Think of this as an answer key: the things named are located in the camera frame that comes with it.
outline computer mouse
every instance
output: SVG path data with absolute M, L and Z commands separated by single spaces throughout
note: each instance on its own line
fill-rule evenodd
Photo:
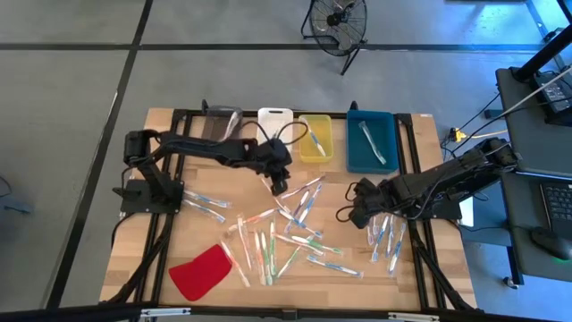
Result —
M 530 239 L 556 258 L 572 259 L 572 241 L 559 237 L 550 229 L 536 227 L 530 232 Z

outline electric fan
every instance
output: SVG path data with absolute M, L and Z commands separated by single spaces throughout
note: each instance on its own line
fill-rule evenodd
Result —
M 312 35 L 304 34 L 308 18 Z M 366 25 L 365 0 L 311 0 L 300 33 L 304 39 L 315 39 L 318 46 L 330 55 L 347 56 L 341 70 L 343 75 L 367 42 L 364 39 Z

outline toothbrush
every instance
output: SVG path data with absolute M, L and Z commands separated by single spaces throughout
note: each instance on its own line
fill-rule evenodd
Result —
M 312 250 L 317 256 L 323 256 L 323 255 L 324 255 L 324 252 L 323 252 L 323 251 L 321 251 L 321 250 L 319 250 L 319 249 L 317 249 L 317 248 L 314 248 L 313 246 L 308 245 L 308 244 L 306 244 L 306 243 L 304 243 L 304 242 L 294 241 L 293 239 L 288 238 L 288 237 L 286 237 L 286 236 L 282 236 L 282 235 L 280 235 L 280 234 L 278 234 L 278 233 L 276 233 L 275 235 L 276 235 L 276 237 L 277 237 L 278 239 L 280 239 L 280 240 L 283 240 L 283 241 L 289 242 L 289 243 L 293 243 L 293 244 L 296 244 L 296 245 L 298 245 L 298 246 L 302 246 L 302 247 L 304 247 L 304 248 L 307 248 L 307 249 L 309 249 L 309 250 Z
M 203 213 L 209 215 L 211 218 L 214 218 L 214 219 L 218 220 L 218 222 L 221 223 L 221 224 L 224 223 L 224 221 L 226 220 L 226 218 L 225 218 L 223 215 L 217 213 L 216 211 L 214 211 L 214 210 L 212 210 L 212 209 L 209 209 L 209 208 L 207 208 L 207 207 L 198 205 L 198 204 L 196 204 L 196 203 L 194 203 L 194 202 L 192 202 L 192 201 L 188 201 L 188 200 L 183 200 L 182 202 L 184 202 L 184 203 L 186 203 L 187 205 L 190 205 L 190 206 L 192 206 L 192 207 L 198 208 L 198 209 L 201 210 Z
M 377 242 L 375 243 L 374 252 L 372 253 L 372 262 L 373 263 L 377 262 L 377 259 L 379 256 L 377 254 L 377 248 L 379 248 L 379 245 L 382 243 L 383 234 L 385 233 L 385 228 L 387 227 L 387 220 L 388 219 L 389 219 L 389 216 L 385 216 L 385 218 L 383 219 L 382 230 L 379 232 L 379 235 L 377 236 Z
M 377 157 L 377 159 L 379 160 L 379 162 L 382 163 L 382 165 L 385 165 L 387 163 L 387 161 L 385 161 L 385 158 L 383 157 L 382 152 L 380 152 L 380 150 L 376 147 L 376 145 L 374 143 L 374 138 L 372 137 L 372 134 L 369 132 L 369 129 L 367 128 L 366 121 L 360 122 L 358 124 L 358 126 L 361 129 L 361 131 L 363 131 L 364 134 L 366 135 L 366 138 L 369 141 L 369 145 L 372 147 L 372 150 L 375 154 L 375 157 Z
M 275 210 L 276 210 L 276 209 L 268 209 L 268 210 L 266 210 L 265 212 L 263 212 L 263 213 L 261 213 L 261 214 L 259 214 L 259 215 L 252 216 L 252 217 L 250 217 L 250 218 L 248 218 L 248 219 L 245 219 L 245 220 L 244 220 L 244 223 L 245 223 L 245 224 L 251 224 L 251 225 L 256 224 L 256 223 L 258 223 L 259 221 L 261 221 L 262 219 L 265 219 L 265 218 L 269 217 Z M 234 231 L 237 230 L 238 228 L 239 228 L 238 225 L 234 224 L 234 225 L 232 225 L 232 226 L 229 227 L 229 229 L 226 231 L 226 233 L 227 233 L 227 234 L 231 234 L 232 232 L 234 232 Z
M 374 216 L 374 230 L 373 230 L 374 236 L 377 236 L 377 234 L 379 233 L 379 225 L 377 224 L 377 216 Z
M 395 219 L 394 215 L 390 215 L 390 236 L 389 240 L 387 241 L 387 249 L 385 250 L 385 257 L 388 258 L 391 255 L 391 241 L 393 241 L 393 219 Z
M 395 272 L 395 266 L 397 265 L 397 258 L 400 255 L 401 251 L 401 241 L 403 241 L 403 234 L 405 233 L 405 223 L 401 224 L 401 235 L 400 240 L 395 245 L 395 250 L 393 251 L 393 257 L 391 258 L 390 265 L 388 266 L 388 273 L 393 276 L 393 272 Z
M 374 244 L 374 233 L 372 232 L 372 226 L 370 224 L 367 224 L 366 231 L 367 231 L 367 244 L 369 246 L 372 246 Z
M 218 206 L 220 208 L 230 208 L 232 206 L 232 203 L 229 201 L 222 201 L 222 200 L 208 198 L 207 196 L 199 195 L 198 193 L 195 193 L 193 191 L 185 190 L 184 193 L 194 200 L 204 201 L 206 203 Z
M 317 242 L 317 241 L 309 241 L 305 238 L 299 237 L 299 236 L 291 236 L 292 239 L 296 242 L 302 242 L 302 243 L 306 243 L 312 247 L 316 247 L 319 250 L 329 250 L 334 254 L 338 254 L 338 255 L 343 255 L 343 251 L 340 250 L 339 248 L 335 248 L 335 247 L 327 247 L 322 245 L 321 243 Z
M 302 228 L 302 229 L 306 229 L 307 231 L 311 232 L 312 234 L 315 235 L 315 237 L 322 239 L 322 233 L 317 232 L 311 228 L 309 228 L 308 226 L 306 226 L 306 224 L 301 223 L 298 219 L 294 218 L 293 216 L 291 216 L 290 214 L 288 214 L 287 212 L 285 212 L 282 209 L 278 209 L 278 213 L 282 216 L 285 216 L 287 219 L 291 220 L 294 224 L 296 224 L 298 227 Z
M 254 232 L 254 242 L 257 246 L 258 275 L 260 276 L 260 284 L 266 285 L 265 259 L 262 255 L 262 250 L 260 249 L 260 238 L 258 237 L 257 232 Z
M 364 272 L 358 272 L 356 270 L 346 268 L 346 267 L 341 267 L 341 266 L 333 264 L 333 263 L 319 261 L 318 258 L 316 258 L 314 255 L 308 255 L 306 257 L 306 259 L 309 260 L 310 262 L 314 263 L 314 264 L 317 264 L 317 265 L 320 265 L 323 267 L 327 267 L 330 269 L 335 269 L 339 272 L 350 274 L 350 275 L 358 277 L 358 278 L 364 277 Z
M 317 197 L 318 192 L 320 192 L 320 190 L 322 189 L 322 184 L 319 183 L 318 186 L 315 188 L 314 194 L 312 195 L 312 198 L 310 198 L 310 201 L 307 203 L 306 205 L 306 209 L 304 209 L 304 211 L 302 212 L 302 215 L 300 215 L 300 223 L 304 222 L 304 219 L 306 219 L 307 214 L 310 212 L 310 209 L 312 208 L 312 206 L 314 206 L 314 200 L 315 197 Z
M 262 240 L 262 253 L 265 257 L 265 268 L 266 268 L 266 284 L 272 285 L 272 274 L 270 272 L 270 259 L 268 258 L 268 249 L 266 248 L 266 237 L 265 233 L 260 233 L 260 239 Z
M 270 222 L 270 273 L 276 276 L 276 230 L 274 220 Z
M 234 258 L 234 256 L 232 256 L 231 249 L 224 243 L 224 241 L 221 241 L 221 246 L 223 246 L 224 253 L 225 253 L 226 256 L 229 258 L 229 260 L 231 261 L 232 265 L 233 265 L 234 267 L 236 267 L 236 269 L 239 271 L 240 279 L 242 279 L 242 283 L 244 283 L 244 286 L 250 287 L 250 282 L 248 281 L 247 277 L 244 275 L 244 272 L 242 271 L 242 268 L 240 268 L 239 262 L 236 261 L 236 259 Z
M 322 157 L 325 157 L 324 148 L 320 144 L 320 141 L 318 141 L 318 138 L 316 137 L 314 131 L 312 131 L 312 128 L 310 127 L 310 124 L 307 122 L 307 119 L 305 119 L 304 117 L 300 117 L 299 120 L 307 126 L 307 132 L 310 134 L 310 138 L 312 138 L 312 141 L 314 142 L 315 146 L 320 151 L 320 154 L 322 155 Z
M 310 235 L 308 238 L 306 238 L 306 240 L 309 242 L 312 241 L 313 239 L 314 239 L 314 235 Z M 294 250 L 292 255 L 290 255 L 290 258 L 288 258 L 288 260 L 286 261 L 286 264 L 284 264 L 284 266 L 282 267 L 280 272 L 278 272 L 278 275 L 276 276 L 276 278 L 280 278 L 280 276 L 282 276 L 282 274 L 284 274 L 284 272 L 286 272 L 286 270 L 288 268 L 290 268 L 290 266 L 292 266 L 292 263 L 294 262 L 294 259 L 296 258 L 296 255 L 298 255 L 298 252 L 300 251 L 301 248 L 302 248 L 302 245 L 299 245 L 296 248 L 296 250 Z
M 302 206 L 304 205 L 304 203 L 306 202 L 306 198 L 307 195 L 310 193 L 310 191 L 306 191 L 304 192 L 304 195 L 302 196 L 302 199 L 300 200 L 300 203 L 298 204 L 298 206 L 296 207 L 296 210 L 294 210 L 294 215 L 292 215 L 294 218 L 296 218 L 298 212 L 302 209 Z M 286 225 L 286 228 L 284 228 L 284 233 L 289 233 L 290 229 L 292 229 L 292 222 L 288 222 L 288 225 Z
M 272 194 L 272 189 L 270 188 L 270 186 L 268 185 L 268 182 L 266 182 L 266 180 L 264 180 L 263 178 L 260 178 L 260 180 L 262 181 L 262 183 L 265 185 L 265 187 L 268 189 L 268 191 L 270 191 L 270 193 Z M 274 197 L 274 201 L 276 202 L 276 205 L 278 205 L 278 207 L 280 207 L 280 209 L 287 211 L 290 213 L 290 210 L 288 209 L 288 207 L 286 207 L 285 205 L 283 205 L 278 198 Z
M 244 255 L 247 257 L 248 269 L 252 270 L 252 262 L 254 262 L 254 259 L 252 258 L 252 252 L 250 251 L 250 242 L 248 242 L 247 227 L 244 225 L 244 218 L 242 218 L 241 215 L 239 215 L 237 220 L 242 248 L 244 249 Z
M 312 181 L 310 181 L 310 182 L 304 184 L 303 186 L 297 188 L 297 189 L 294 190 L 293 192 L 289 192 L 289 193 L 283 194 L 280 198 L 281 198 L 281 199 L 286 199 L 286 198 L 288 198 L 288 197 L 291 197 L 291 196 L 297 194 L 298 192 L 303 191 L 305 188 L 311 186 L 312 184 L 314 184 L 314 183 L 316 183 L 316 182 L 319 182 L 319 181 L 322 181 L 324 178 L 325 178 L 325 175 L 322 175 L 322 176 L 320 176 L 319 178 L 315 178 L 314 180 L 312 180 Z

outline wooden tabletop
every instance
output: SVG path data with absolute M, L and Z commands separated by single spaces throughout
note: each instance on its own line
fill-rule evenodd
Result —
M 171 118 L 172 109 L 152 108 L 147 115 L 145 128 L 168 131 Z M 442 162 L 434 120 L 429 114 L 413 114 L 412 118 L 419 161 L 422 170 L 426 170 Z M 193 117 L 190 134 L 192 137 L 201 136 L 204 122 L 204 117 Z M 305 222 L 309 227 L 324 233 L 324 238 L 321 240 L 324 245 L 338 247 L 344 251 L 343 257 L 326 254 L 322 259 L 364 271 L 363 279 L 312 265 L 305 259 L 306 252 L 300 252 L 295 264 L 274 285 L 262 286 L 259 283 L 256 269 L 248 271 L 240 238 L 234 235 L 228 243 L 247 273 L 252 284 L 250 288 L 243 286 L 238 272 L 233 269 L 206 296 L 199 301 L 189 302 L 177 290 L 165 270 L 160 303 L 258 308 L 419 310 L 415 269 L 407 231 L 396 272 L 394 276 L 389 276 L 387 274 L 388 262 L 383 255 L 380 256 L 378 263 L 370 263 L 372 249 L 367 244 L 366 230 L 358 230 L 352 223 L 343 224 L 335 219 L 336 210 L 349 204 L 343 198 L 348 185 L 358 181 L 364 175 L 350 174 L 346 171 L 345 120 L 332 120 L 332 132 L 334 158 L 326 164 L 302 163 L 299 160 L 298 144 L 294 144 L 293 163 L 288 166 L 291 174 L 288 184 L 293 190 L 325 174 L 322 191 Z M 401 132 L 405 147 L 408 147 L 404 128 Z M 243 129 L 242 136 L 256 137 L 256 127 L 247 126 Z M 412 172 L 408 148 L 405 150 L 406 166 Z M 378 183 L 382 179 L 397 174 L 399 173 L 388 176 L 366 175 L 366 177 Z M 260 177 L 248 169 L 230 169 L 218 165 L 214 160 L 186 157 L 182 178 L 186 189 L 212 198 L 231 201 L 232 209 L 220 211 L 227 218 L 226 222 L 221 225 L 194 208 L 182 206 L 181 212 L 174 219 L 166 268 L 189 262 L 218 243 L 227 228 L 236 223 L 238 214 L 243 214 L 248 218 L 269 208 L 275 208 L 272 196 L 260 182 Z M 285 203 L 293 209 L 300 197 L 300 195 L 295 195 L 286 199 Z M 101 300 L 107 300 L 115 295 L 137 268 L 147 236 L 149 218 L 148 214 L 136 214 L 118 229 L 100 296 Z M 277 231 L 282 232 L 287 224 L 286 219 L 276 215 L 275 220 Z M 401 218 L 396 218 L 396 229 L 399 230 L 401 222 Z M 464 300 L 475 306 L 475 296 L 458 229 L 446 221 L 433 220 L 432 223 L 442 271 Z M 261 229 L 266 236 L 269 236 L 269 224 L 270 220 L 265 220 L 248 226 L 253 246 L 254 231 Z M 294 228 L 291 233 L 307 236 L 305 231 L 299 228 Z M 386 244 L 387 237 L 384 238 L 382 246 L 385 247 Z M 277 241 L 276 245 L 277 264 L 278 267 L 282 267 L 295 247 L 281 241 Z M 151 267 L 148 276 L 144 300 L 150 299 L 155 266 Z M 430 304 L 435 306 L 431 274 L 426 268 L 425 280 Z

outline clear plastic container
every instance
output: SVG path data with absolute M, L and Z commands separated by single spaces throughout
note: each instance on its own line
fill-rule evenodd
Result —
M 332 119 L 330 116 L 325 114 L 303 114 L 299 117 L 299 120 L 300 119 L 307 121 L 307 124 L 310 129 L 312 129 L 312 132 L 325 152 L 324 157 L 308 132 L 308 134 L 300 140 L 300 159 L 302 162 L 324 163 L 330 161 L 333 157 Z

